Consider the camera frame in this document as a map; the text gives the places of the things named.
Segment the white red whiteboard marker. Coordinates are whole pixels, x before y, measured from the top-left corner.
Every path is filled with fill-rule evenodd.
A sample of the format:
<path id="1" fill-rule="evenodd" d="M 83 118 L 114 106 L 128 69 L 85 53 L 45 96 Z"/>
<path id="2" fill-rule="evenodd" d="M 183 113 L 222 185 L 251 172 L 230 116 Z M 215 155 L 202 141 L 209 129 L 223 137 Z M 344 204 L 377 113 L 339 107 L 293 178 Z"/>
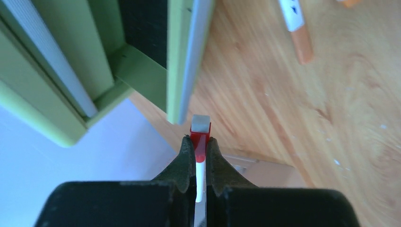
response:
<path id="1" fill-rule="evenodd" d="M 196 200 L 194 226 L 206 226 L 206 149 L 210 139 L 211 122 L 207 115 L 193 115 L 190 138 L 194 147 L 196 164 Z"/>

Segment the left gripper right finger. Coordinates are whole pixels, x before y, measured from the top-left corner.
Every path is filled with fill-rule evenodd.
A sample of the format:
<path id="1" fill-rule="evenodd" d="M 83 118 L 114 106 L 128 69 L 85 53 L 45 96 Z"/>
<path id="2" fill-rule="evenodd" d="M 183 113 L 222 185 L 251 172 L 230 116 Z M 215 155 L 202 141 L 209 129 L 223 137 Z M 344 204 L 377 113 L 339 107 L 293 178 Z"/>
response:
<path id="1" fill-rule="evenodd" d="M 251 183 L 209 139 L 206 151 L 208 227 L 358 227 L 348 199 L 331 189 L 264 188 Z"/>

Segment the green metal drawer cabinet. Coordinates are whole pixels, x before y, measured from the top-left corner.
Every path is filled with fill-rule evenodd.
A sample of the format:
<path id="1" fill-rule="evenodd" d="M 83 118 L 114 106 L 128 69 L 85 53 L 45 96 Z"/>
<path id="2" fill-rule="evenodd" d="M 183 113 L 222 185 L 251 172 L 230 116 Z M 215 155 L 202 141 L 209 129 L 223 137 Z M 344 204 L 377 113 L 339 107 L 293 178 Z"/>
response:
<path id="1" fill-rule="evenodd" d="M 131 92 L 186 120 L 212 0 L 3 0 L 0 105 L 62 147 Z"/>

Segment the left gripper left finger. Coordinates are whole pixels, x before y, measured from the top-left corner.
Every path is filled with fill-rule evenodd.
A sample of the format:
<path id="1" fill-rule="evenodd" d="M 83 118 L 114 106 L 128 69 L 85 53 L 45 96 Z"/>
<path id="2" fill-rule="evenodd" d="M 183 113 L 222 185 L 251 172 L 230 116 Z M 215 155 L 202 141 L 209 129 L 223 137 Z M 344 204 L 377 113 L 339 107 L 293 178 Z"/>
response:
<path id="1" fill-rule="evenodd" d="M 37 227 L 192 227 L 195 155 L 189 136 L 176 158 L 149 181 L 75 181 L 47 198 Z"/>

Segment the beige plastic file organizer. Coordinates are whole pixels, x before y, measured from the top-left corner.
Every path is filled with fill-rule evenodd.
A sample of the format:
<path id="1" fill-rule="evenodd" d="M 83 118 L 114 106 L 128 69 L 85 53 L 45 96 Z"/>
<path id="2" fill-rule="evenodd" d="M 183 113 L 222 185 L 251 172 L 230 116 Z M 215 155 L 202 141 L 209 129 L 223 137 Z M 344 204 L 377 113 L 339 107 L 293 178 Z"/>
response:
<path id="1" fill-rule="evenodd" d="M 259 187 L 307 187 L 299 171 L 292 166 L 233 155 L 223 157 L 247 180 Z"/>

